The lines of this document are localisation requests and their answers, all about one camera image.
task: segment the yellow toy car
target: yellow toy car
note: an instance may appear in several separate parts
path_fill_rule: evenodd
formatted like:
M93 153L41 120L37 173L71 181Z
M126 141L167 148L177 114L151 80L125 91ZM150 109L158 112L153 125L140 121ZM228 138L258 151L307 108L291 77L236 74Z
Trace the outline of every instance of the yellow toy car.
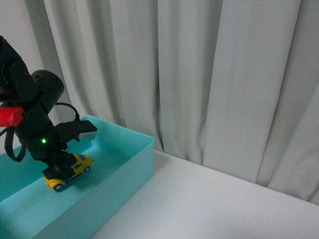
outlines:
M71 156L74 157L73 161L69 160L69 162L72 162L72 165L65 166L69 171L67 175L61 174L57 166L50 166L43 170L45 184L50 190L54 189L58 191L67 182L80 176L83 172L86 173L91 170L93 160L89 156L85 154L72 154Z

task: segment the curtain fold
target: curtain fold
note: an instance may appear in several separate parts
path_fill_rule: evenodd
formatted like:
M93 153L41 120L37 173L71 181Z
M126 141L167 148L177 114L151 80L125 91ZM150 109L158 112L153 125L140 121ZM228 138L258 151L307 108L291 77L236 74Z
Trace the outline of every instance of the curtain fold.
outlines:
M81 115L319 204L318 12L308 0L4 0L0 34L31 72L57 74Z
M223 1L203 165L257 181L299 5Z

